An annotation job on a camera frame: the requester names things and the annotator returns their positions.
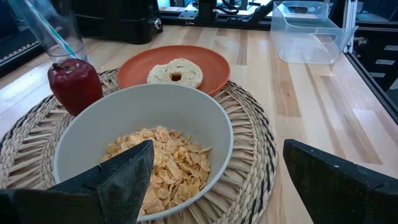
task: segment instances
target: wooden tabletop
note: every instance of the wooden tabletop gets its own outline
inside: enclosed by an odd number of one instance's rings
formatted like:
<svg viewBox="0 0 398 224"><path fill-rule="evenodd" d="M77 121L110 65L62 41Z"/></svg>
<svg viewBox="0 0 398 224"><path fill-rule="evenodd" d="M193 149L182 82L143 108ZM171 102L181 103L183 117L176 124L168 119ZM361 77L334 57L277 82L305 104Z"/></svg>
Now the wooden tabletop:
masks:
<svg viewBox="0 0 398 224"><path fill-rule="evenodd" d="M284 139L293 138L398 178L398 127L344 55L334 65L286 63L268 32L166 26L151 43L85 39L98 72L118 68L139 52L163 45L198 45L224 56L231 80L264 107L276 135L279 163L273 193L260 223L311 223L290 180ZM0 136L51 94L41 55L0 79Z"/></svg>

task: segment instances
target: bagel half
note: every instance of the bagel half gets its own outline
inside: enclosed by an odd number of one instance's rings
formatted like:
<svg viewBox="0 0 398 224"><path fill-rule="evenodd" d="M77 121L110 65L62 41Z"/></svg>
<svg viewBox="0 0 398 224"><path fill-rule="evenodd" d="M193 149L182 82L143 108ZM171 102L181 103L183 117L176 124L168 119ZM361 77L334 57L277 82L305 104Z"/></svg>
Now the bagel half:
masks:
<svg viewBox="0 0 398 224"><path fill-rule="evenodd" d="M193 62L178 58L165 65L156 65L147 78L147 83L176 83L197 88L203 80L203 72Z"/></svg>

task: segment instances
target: plastic container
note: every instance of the plastic container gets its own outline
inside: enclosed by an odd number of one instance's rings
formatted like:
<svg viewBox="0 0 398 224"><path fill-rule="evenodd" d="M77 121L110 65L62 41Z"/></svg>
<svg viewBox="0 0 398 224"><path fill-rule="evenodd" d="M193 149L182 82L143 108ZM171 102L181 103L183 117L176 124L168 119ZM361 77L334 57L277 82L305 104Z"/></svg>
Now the plastic container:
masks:
<svg viewBox="0 0 398 224"><path fill-rule="evenodd" d="M290 63L334 63L357 27L339 28L328 11L325 2L276 1L271 38L279 57Z"/></svg>

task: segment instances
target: orange plate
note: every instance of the orange plate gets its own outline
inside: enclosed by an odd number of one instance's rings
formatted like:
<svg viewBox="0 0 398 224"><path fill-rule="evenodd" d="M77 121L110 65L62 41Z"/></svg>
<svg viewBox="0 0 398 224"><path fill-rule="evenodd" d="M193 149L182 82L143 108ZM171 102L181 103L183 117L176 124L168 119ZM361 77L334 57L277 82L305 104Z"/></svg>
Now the orange plate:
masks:
<svg viewBox="0 0 398 224"><path fill-rule="evenodd" d="M203 80L198 90L215 96L229 79L231 70L228 62L220 54L196 46L173 45L147 50L130 58L118 72L120 88L147 83L150 70L156 65L169 63L176 58L185 58L197 64L203 72Z"/></svg>

